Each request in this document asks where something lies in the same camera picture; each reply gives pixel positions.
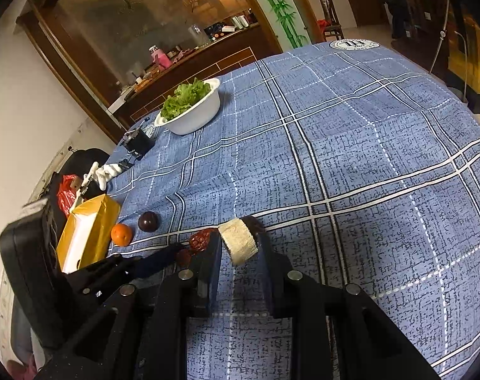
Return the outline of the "pink bottle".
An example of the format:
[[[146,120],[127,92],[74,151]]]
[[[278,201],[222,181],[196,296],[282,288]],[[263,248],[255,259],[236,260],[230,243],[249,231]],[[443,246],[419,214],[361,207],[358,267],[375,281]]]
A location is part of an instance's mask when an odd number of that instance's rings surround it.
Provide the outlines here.
[[[172,65],[171,60],[158,46],[151,46],[149,48],[149,52],[151,54],[153,64],[162,67],[164,70],[167,70]]]

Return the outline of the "white bowl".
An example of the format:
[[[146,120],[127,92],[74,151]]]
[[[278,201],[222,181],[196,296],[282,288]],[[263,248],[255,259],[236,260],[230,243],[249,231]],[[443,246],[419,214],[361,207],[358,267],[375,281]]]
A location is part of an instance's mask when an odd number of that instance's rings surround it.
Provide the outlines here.
[[[189,108],[188,111],[170,121],[162,118],[161,110],[155,118],[155,126],[163,127],[176,135],[184,136],[208,124],[216,116],[220,108],[218,88],[221,81],[218,78],[201,81],[208,82],[212,87],[212,91],[207,96]]]

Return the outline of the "wooden chair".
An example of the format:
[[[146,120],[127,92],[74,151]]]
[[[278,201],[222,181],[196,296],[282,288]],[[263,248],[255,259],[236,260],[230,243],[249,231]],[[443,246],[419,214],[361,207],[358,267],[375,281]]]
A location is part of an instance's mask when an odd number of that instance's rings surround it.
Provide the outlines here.
[[[335,40],[343,40],[345,37],[334,7],[334,1],[320,0],[320,3],[324,19],[319,20],[318,25],[323,39],[327,40],[327,37],[334,37]]]

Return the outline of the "white corn piece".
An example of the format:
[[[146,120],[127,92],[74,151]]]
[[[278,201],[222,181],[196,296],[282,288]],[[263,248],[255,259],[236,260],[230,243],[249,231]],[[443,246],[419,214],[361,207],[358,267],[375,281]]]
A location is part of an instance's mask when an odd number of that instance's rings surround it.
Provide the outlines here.
[[[223,223],[218,231],[233,266],[240,266],[257,254],[257,244],[243,220],[229,220]]]

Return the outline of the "red jujube date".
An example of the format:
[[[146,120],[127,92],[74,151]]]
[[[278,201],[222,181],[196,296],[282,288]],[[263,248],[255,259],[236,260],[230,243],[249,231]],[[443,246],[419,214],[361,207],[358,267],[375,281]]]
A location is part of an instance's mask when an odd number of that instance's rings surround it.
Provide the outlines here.
[[[180,269],[187,269],[192,261],[193,252],[190,249],[184,248],[176,254],[176,264]]]
[[[211,235],[218,231],[217,228],[206,228],[200,231],[197,231],[193,234],[189,239],[189,247],[193,254],[197,254],[199,252],[203,252],[206,250],[208,244],[211,240]]]

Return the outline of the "silver kettle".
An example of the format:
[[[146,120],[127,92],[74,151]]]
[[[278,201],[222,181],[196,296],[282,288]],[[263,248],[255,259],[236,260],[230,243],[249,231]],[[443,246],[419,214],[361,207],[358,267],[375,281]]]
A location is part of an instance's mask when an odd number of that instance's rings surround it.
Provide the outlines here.
[[[197,47],[207,46],[211,43],[209,36],[196,24],[192,24],[188,31]]]

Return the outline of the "black box device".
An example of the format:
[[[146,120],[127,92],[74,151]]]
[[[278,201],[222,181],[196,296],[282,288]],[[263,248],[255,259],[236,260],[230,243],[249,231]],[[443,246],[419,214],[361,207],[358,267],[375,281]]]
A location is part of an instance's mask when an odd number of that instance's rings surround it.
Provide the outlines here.
[[[153,148],[154,143],[140,127],[128,130],[121,140],[121,146],[136,160],[141,160]]]

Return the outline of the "black sofa chair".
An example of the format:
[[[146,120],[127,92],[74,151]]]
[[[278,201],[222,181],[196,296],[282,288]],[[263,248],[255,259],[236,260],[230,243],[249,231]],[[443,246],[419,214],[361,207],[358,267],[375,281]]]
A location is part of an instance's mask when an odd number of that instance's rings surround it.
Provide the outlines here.
[[[94,162],[102,165],[107,161],[108,158],[109,155],[101,149],[86,149],[74,151],[65,161],[60,171],[57,173],[52,173],[48,185],[42,192],[42,197],[48,198],[48,203],[53,210],[54,222],[58,237],[60,237],[60,235],[62,234],[68,218],[60,211],[56,196],[62,177],[67,174],[76,174],[83,181],[84,175],[89,173],[89,170]]]

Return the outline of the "white glove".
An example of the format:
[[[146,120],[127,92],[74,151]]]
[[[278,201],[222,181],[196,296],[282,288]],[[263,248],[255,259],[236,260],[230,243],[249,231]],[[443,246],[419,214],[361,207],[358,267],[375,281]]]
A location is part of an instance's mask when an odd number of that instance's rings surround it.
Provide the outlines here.
[[[97,183],[101,191],[107,189],[107,184],[111,179],[123,173],[123,169],[118,164],[106,164],[95,169],[92,174],[93,180]]]

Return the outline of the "blue plaid tablecloth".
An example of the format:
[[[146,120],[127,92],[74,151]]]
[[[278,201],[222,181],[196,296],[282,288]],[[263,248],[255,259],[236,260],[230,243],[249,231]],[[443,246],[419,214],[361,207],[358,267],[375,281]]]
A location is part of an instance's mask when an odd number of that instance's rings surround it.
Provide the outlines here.
[[[125,256],[253,215],[275,250],[358,284],[443,379],[480,355],[480,125],[416,64],[370,40],[304,46],[220,79],[215,118],[164,128],[107,193],[157,213]]]

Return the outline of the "wooden sideboard counter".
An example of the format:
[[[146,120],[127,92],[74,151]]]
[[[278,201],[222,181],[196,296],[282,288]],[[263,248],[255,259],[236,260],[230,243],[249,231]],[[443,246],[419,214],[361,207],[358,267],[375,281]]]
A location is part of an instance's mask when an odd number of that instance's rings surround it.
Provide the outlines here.
[[[114,112],[126,128],[160,109],[164,101],[183,83],[223,76],[233,70],[282,52],[279,44],[265,35],[259,24],[242,29],[200,48],[169,69],[157,73]]]

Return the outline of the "yellow cardboard tray box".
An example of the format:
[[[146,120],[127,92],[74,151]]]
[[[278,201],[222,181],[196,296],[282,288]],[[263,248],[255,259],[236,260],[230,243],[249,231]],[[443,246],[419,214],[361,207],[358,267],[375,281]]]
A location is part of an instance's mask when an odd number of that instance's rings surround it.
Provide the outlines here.
[[[71,211],[57,244],[60,270],[71,274],[103,260],[110,244],[111,229],[121,205],[103,194]]]

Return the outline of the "small orange far left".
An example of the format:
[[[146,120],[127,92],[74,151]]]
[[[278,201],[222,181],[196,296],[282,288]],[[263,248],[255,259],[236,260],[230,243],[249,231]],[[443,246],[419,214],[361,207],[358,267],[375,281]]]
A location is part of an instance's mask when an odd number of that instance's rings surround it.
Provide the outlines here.
[[[114,245],[127,247],[132,242],[133,230],[129,225],[117,223],[112,227],[110,236]]]

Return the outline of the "green lettuce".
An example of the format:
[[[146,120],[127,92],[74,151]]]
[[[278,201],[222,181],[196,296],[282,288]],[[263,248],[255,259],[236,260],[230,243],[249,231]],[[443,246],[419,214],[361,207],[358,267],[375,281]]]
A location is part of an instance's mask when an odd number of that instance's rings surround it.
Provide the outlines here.
[[[179,117],[189,108],[201,101],[212,91],[208,82],[194,79],[192,83],[179,85],[165,101],[161,111],[161,116],[166,121]]]

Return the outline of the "red plastic bag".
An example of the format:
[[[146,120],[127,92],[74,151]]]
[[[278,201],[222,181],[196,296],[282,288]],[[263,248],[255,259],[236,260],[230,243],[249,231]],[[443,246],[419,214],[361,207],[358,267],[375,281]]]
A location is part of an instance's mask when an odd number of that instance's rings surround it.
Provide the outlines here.
[[[66,217],[70,214],[70,209],[76,200],[81,183],[82,179],[76,174],[67,174],[62,177],[56,196],[60,211]]]

